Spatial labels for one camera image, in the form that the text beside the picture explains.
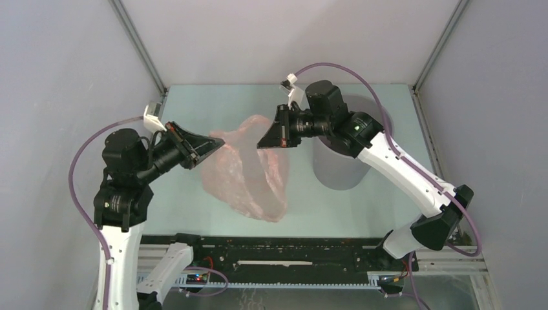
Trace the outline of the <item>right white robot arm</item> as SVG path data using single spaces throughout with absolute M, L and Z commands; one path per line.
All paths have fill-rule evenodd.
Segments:
M 290 75 L 281 82 L 288 101 L 277 106 L 257 148 L 294 148 L 303 138 L 325 137 L 409 196 L 421 216 L 384 237 L 375 254 L 382 269 L 394 269 L 404 256 L 423 247 L 442 250 L 465 215 L 472 189 L 456 187 L 426 170 L 396 145 L 387 127 L 365 112 L 348 110 L 340 88 L 331 81 L 316 81 L 301 89 L 296 80 Z

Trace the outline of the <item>pink plastic trash bag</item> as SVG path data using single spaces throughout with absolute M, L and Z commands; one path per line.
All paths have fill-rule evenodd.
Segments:
M 202 187 L 239 214 L 265 222 L 279 222 L 286 214 L 288 156 L 277 149 L 257 149 L 271 120 L 252 115 L 238 128 L 214 130 L 224 145 L 200 164 Z

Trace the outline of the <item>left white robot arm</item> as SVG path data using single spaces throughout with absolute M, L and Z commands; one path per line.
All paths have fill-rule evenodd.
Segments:
M 105 139 L 106 164 L 94 197 L 94 219 L 106 244 L 100 280 L 104 309 L 162 309 L 168 292 L 187 267 L 203 264 L 204 251 L 188 242 L 174 242 L 141 283 L 137 282 L 138 254 L 153 198 L 150 184 L 177 165 L 191 170 L 224 145 L 224 140 L 184 130 L 168 122 L 153 144 L 136 130 L 124 128 Z

